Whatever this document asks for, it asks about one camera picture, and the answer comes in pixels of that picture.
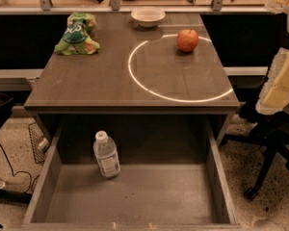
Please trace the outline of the green chip bag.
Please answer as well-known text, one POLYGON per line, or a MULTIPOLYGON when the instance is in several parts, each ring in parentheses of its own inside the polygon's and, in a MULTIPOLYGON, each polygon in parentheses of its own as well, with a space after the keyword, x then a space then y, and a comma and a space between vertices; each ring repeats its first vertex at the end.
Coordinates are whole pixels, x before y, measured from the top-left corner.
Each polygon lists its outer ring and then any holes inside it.
POLYGON ((91 13, 72 13, 67 18, 66 30, 55 46, 54 52, 61 55, 91 55, 100 49, 100 44, 92 39, 96 26, 91 13))

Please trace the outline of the clear plastic water bottle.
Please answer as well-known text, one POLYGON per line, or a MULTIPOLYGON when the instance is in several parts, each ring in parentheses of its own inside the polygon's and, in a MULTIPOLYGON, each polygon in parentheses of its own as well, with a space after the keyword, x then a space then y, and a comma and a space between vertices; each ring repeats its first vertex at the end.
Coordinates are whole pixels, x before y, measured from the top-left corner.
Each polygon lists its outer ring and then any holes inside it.
POLYGON ((95 134, 93 152, 100 172, 105 178, 110 179, 120 174, 117 146, 105 131, 98 131, 95 134))

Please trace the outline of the black office chair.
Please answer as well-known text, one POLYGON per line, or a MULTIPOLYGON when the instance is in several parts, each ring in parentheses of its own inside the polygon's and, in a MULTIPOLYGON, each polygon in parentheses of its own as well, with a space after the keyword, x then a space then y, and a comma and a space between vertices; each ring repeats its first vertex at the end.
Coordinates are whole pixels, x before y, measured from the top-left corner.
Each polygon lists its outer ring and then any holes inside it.
POLYGON ((239 111, 240 118, 244 118, 250 123, 255 123, 256 126, 250 130, 247 136, 225 134, 222 140, 222 144, 226 144, 228 141, 240 141, 266 148, 264 152, 265 159, 257 180, 252 188, 244 192, 244 197, 248 200, 254 200, 258 195, 277 153, 286 160, 285 167, 289 170, 289 149, 287 148, 287 145, 289 145, 289 114, 278 112, 274 115, 261 115, 255 110, 258 95, 269 80, 268 72, 260 86, 239 111))

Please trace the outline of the white ceramic bowl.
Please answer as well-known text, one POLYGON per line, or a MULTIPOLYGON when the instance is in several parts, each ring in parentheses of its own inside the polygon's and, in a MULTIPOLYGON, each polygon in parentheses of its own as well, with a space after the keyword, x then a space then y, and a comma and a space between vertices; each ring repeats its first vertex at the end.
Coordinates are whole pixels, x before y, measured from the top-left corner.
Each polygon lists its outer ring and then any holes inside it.
POLYGON ((131 17, 145 28, 157 26, 165 16, 163 10, 154 7, 141 7, 131 12, 131 17))

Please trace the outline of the red apple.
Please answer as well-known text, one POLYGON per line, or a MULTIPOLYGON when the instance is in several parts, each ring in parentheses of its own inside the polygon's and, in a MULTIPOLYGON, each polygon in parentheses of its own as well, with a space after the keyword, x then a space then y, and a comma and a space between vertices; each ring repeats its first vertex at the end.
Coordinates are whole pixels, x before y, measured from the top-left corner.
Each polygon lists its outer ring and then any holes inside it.
POLYGON ((193 29, 181 30, 176 37, 176 45, 185 53, 192 52, 198 44, 198 33, 193 29))

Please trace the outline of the grey open drawer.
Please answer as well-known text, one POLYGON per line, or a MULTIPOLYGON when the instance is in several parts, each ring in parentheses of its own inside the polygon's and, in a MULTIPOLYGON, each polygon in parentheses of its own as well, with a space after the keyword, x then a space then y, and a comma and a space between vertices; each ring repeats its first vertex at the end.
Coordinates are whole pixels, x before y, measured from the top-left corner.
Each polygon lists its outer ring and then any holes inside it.
POLYGON ((239 222, 205 115, 66 115, 24 219, 61 231, 233 231, 239 222), (105 131, 120 174, 105 178, 93 152, 105 131))

